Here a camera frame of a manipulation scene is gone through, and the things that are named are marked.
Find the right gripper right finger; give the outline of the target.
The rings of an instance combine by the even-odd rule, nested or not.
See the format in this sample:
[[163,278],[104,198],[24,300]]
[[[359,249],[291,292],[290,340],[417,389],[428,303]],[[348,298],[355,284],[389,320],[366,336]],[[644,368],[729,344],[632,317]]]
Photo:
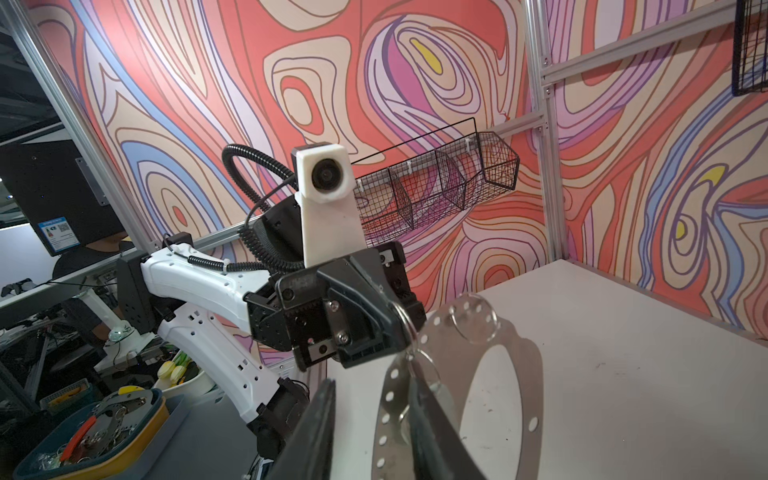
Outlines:
[[484,479],[415,360],[409,363],[409,374],[410,445],[415,478]]

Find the silver split keyring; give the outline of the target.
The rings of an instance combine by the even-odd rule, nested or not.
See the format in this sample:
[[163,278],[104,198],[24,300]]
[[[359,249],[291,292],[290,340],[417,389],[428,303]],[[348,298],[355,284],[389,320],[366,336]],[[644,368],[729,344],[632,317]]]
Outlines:
[[448,307],[448,312],[459,334],[474,345],[491,342],[500,329],[495,310],[485,298],[477,294],[457,298]]

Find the perforated metal ring plate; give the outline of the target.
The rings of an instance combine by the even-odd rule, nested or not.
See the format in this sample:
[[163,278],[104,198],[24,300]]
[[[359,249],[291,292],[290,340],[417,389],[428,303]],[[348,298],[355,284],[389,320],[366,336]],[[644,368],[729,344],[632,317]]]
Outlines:
[[495,347],[506,350],[519,389],[522,433],[514,476],[538,476],[544,417],[541,353],[533,341],[521,337],[515,326],[497,313],[500,329],[496,337],[483,345],[469,343],[449,316],[448,307],[455,300],[428,318],[415,347],[398,354],[386,371],[372,451],[374,479],[416,479],[410,445],[409,363],[415,360],[421,366],[429,388],[459,435],[477,370],[483,357]]

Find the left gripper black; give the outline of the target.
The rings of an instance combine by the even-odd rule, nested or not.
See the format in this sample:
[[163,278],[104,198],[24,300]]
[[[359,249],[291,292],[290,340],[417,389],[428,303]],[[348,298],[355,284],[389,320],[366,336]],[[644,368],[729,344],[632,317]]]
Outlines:
[[271,280],[248,292],[252,336],[307,370],[328,359],[345,369],[409,347],[426,321],[406,254],[386,242]]

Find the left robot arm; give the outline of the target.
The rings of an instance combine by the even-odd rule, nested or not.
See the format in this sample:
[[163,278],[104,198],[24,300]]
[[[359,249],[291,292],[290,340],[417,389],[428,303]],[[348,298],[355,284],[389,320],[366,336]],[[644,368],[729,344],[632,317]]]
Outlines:
[[290,353],[301,371],[328,359],[350,368],[406,349],[426,312],[401,244],[366,242],[345,147],[297,147],[285,166],[230,144],[222,162],[253,203],[239,231],[253,260],[206,255],[182,232],[118,260],[118,300],[133,328],[191,356],[274,460],[310,390],[252,360],[241,334]]

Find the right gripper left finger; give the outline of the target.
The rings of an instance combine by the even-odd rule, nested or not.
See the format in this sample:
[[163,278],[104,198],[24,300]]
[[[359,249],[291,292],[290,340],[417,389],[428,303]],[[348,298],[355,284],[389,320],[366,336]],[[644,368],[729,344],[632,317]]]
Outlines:
[[300,419],[267,480],[328,480],[331,477],[336,382],[325,379]]

